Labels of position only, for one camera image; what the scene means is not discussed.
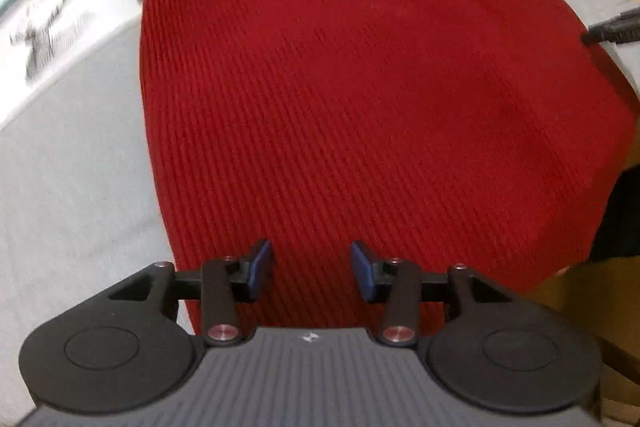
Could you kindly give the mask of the dark red knit sweater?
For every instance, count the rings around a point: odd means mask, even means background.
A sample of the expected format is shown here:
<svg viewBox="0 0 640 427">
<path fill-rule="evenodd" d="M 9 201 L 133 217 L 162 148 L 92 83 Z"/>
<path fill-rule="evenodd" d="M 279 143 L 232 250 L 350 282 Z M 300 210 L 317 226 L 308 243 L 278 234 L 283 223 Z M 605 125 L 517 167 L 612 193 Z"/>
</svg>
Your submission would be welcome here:
<svg viewBox="0 0 640 427">
<path fill-rule="evenodd" d="M 352 242 L 526 293 L 584 261 L 639 101 L 563 0 L 142 0 L 180 269 L 274 251 L 247 325 L 358 327 Z"/>
</svg>

